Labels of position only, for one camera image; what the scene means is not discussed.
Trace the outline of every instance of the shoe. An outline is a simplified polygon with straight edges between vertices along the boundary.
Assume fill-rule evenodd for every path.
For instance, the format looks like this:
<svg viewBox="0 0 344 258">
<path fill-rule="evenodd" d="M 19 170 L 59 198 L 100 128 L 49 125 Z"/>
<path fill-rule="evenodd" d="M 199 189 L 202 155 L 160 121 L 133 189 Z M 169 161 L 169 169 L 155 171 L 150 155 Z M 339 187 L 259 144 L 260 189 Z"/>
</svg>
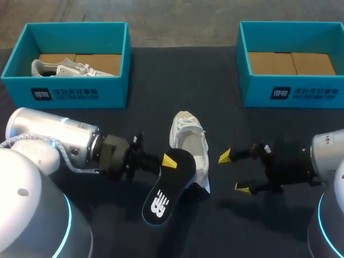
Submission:
<svg viewBox="0 0 344 258">
<path fill-rule="evenodd" d="M 195 116 L 188 111 L 181 111 L 173 120 L 170 131 L 170 147 L 188 151 L 195 159 L 195 176 L 185 188 L 195 182 L 210 193 L 208 143 L 204 133 L 205 131 Z"/>
<path fill-rule="evenodd" d="M 68 58 L 61 63 L 43 63 L 36 59 L 31 64 L 32 77 L 79 77 L 79 76 L 114 76 L 90 68 L 88 64 L 75 63 Z"/>
</svg>

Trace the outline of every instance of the brown cardboard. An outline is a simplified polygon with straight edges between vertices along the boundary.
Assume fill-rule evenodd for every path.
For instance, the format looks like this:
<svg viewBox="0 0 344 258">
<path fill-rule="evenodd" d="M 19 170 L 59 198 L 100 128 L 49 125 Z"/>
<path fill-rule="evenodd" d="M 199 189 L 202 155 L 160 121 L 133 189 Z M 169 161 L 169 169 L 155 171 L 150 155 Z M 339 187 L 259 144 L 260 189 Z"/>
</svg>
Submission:
<svg viewBox="0 0 344 258">
<path fill-rule="evenodd" d="M 297 75 L 290 53 L 248 52 L 253 74 Z"/>
<path fill-rule="evenodd" d="M 94 70 L 118 76 L 121 55 L 76 55 L 75 62 L 88 64 Z"/>
<path fill-rule="evenodd" d="M 75 54 L 40 54 L 39 60 L 43 63 L 61 63 L 65 58 L 70 61 L 75 60 Z"/>
<path fill-rule="evenodd" d="M 291 53 L 298 75 L 336 75 L 327 54 Z"/>
</svg>

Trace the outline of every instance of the gray floor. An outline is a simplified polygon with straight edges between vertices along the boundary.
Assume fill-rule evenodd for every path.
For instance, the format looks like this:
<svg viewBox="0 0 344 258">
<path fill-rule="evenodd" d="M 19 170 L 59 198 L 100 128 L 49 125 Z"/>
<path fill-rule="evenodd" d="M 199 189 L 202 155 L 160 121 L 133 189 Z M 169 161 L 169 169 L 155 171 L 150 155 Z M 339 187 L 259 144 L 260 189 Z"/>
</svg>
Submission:
<svg viewBox="0 0 344 258">
<path fill-rule="evenodd" d="M 343 0 L 0 0 L 0 48 L 25 23 L 126 21 L 132 46 L 234 46 L 241 20 L 344 20 Z"/>
</svg>

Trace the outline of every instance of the teal box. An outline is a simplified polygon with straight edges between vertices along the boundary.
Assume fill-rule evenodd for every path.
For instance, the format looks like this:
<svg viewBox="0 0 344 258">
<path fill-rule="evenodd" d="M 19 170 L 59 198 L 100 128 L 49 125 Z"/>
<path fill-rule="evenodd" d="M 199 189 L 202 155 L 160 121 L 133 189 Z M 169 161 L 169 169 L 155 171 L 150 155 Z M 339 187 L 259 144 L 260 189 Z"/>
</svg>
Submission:
<svg viewBox="0 0 344 258">
<path fill-rule="evenodd" d="M 336 75 L 254 75 L 248 52 L 328 54 Z M 245 107 L 344 108 L 342 23 L 242 21 L 235 58 Z"/>
<path fill-rule="evenodd" d="M 40 54 L 121 54 L 119 76 L 31 77 Z M 127 23 L 26 24 L 1 79 L 16 107 L 125 108 L 131 45 Z"/>
</svg>

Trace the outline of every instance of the black table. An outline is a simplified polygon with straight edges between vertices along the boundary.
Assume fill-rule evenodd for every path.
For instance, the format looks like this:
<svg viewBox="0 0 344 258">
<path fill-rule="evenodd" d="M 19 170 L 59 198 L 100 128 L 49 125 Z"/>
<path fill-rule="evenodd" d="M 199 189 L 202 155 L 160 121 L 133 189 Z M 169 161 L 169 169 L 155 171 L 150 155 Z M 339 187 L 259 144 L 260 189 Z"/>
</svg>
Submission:
<svg viewBox="0 0 344 258">
<path fill-rule="evenodd" d="M 0 52 L 0 64 L 10 51 Z M 233 190 L 237 180 L 262 178 L 259 161 L 222 166 L 219 155 L 231 145 L 269 143 L 275 136 L 309 143 L 317 133 L 344 127 L 344 111 L 244 109 L 240 100 L 234 47 L 134 48 L 126 110 L 47 110 L 106 133 L 129 137 L 145 133 L 145 148 L 163 153 L 173 117 L 194 114 L 209 143 L 211 197 L 184 200 L 169 223 L 151 227 L 141 207 L 156 178 L 139 171 L 132 184 L 61 168 L 56 184 L 88 219 L 94 257 L 309 257 L 307 223 L 322 187 L 286 188 L 283 196 L 248 196 Z M 0 86 L 0 135 L 15 110 Z"/>
</svg>

